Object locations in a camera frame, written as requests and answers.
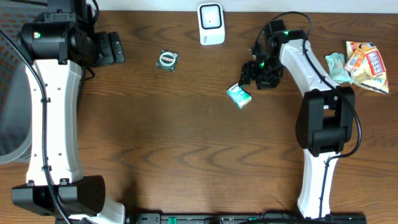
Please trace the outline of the teal Kleenex tissue pack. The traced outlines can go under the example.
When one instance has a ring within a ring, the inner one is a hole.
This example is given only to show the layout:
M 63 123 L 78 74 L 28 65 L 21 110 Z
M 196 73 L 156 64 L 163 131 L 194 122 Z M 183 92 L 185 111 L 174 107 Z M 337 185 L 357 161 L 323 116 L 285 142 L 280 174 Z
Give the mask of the teal Kleenex tissue pack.
M 227 94 L 237 104 L 239 109 L 242 109 L 252 100 L 252 96 L 240 87 L 238 83 L 230 87 L 227 90 Z

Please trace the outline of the green wipes pack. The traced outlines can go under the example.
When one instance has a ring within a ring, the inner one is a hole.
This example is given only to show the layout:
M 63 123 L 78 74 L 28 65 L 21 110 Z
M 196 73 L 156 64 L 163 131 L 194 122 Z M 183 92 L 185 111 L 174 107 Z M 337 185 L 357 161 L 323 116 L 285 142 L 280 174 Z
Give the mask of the green wipes pack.
M 345 70 L 345 56 L 341 53 L 332 53 L 331 55 L 327 55 L 325 57 L 326 62 L 328 64 L 328 68 L 330 71 L 331 78 L 341 83 L 353 83 L 353 79 L 348 71 Z

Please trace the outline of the orange snack pack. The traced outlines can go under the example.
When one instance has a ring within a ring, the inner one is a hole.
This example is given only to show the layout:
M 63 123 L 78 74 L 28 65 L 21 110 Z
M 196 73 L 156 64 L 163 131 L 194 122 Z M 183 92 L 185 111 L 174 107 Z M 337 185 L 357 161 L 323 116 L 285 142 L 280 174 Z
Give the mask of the orange snack pack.
M 345 70 L 354 73 L 362 65 L 365 54 L 364 52 L 356 49 L 345 65 Z

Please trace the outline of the yellow wet wipes pack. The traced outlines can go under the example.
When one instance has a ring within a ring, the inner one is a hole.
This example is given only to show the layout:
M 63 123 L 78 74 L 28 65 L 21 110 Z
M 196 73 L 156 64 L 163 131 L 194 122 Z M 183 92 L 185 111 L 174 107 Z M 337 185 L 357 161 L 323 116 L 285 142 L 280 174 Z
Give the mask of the yellow wet wipes pack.
M 361 88 L 389 94 L 387 70 L 377 47 L 372 42 L 346 41 L 347 61 L 356 50 L 364 52 L 362 65 L 354 73 L 350 73 L 353 83 Z

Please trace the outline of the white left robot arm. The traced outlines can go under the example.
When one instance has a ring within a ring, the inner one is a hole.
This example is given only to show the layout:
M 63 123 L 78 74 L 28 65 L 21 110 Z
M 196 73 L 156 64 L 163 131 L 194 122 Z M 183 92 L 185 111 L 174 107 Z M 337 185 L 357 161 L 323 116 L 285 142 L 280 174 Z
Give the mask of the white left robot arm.
M 95 31 L 99 15 L 96 1 L 48 1 L 14 44 L 30 86 L 32 143 L 12 202 L 57 223 L 129 222 L 125 206 L 107 197 L 104 178 L 84 174 L 77 143 L 83 73 L 125 61 L 119 34 Z

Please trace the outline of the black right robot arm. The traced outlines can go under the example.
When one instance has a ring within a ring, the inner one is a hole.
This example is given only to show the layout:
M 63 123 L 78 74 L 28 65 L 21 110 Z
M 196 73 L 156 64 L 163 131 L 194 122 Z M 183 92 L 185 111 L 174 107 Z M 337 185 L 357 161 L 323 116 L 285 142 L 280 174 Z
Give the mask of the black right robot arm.
M 239 86 L 255 82 L 260 90 L 276 88 L 287 70 L 302 94 L 295 125 L 304 154 L 297 208 L 305 219 L 326 219 L 333 172 L 358 120 L 354 91 L 330 77 L 312 52 L 306 32 L 286 29 L 281 19 L 262 28 L 250 53 L 254 58 L 242 66 Z

